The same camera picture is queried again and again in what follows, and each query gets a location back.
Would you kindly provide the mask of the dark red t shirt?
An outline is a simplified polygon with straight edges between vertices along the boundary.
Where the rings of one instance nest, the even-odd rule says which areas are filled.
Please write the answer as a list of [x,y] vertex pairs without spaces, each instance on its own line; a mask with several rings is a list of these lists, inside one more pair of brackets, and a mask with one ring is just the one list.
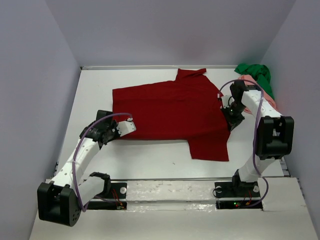
[[114,113],[130,113],[136,131],[128,140],[186,140],[193,159],[229,161],[230,131],[220,109],[218,88],[205,68],[179,69],[175,80],[112,91]]

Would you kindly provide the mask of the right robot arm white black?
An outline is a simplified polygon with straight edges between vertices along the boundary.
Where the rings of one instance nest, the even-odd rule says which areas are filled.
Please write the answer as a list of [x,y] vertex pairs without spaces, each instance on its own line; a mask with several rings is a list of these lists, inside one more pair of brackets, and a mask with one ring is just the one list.
[[213,194],[216,198],[241,198],[251,193],[259,196],[258,179],[276,160],[292,151],[294,119],[278,112],[266,100],[263,89],[252,80],[228,81],[230,96],[218,95],[220,110],[229,131],[234,130],[245,119],[248,109],[253,117],[254,134],[252,154],[246,163],[236,170],[230,182],[217,182]]

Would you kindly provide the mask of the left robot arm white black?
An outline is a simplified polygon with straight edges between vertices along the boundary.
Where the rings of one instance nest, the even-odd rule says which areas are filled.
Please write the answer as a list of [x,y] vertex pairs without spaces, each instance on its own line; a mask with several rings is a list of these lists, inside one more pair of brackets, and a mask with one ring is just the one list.
[[130,121],[117,122],[116,115],[98,110],[96,120],[79,135],[75,150],[60,171],[37,189],[38,217],[56,224],[74,226],[91,199],[104,198],[112,189],[106,173],[93,172],[83,183],[80,180],[91,160],[107,143],[136,130]]

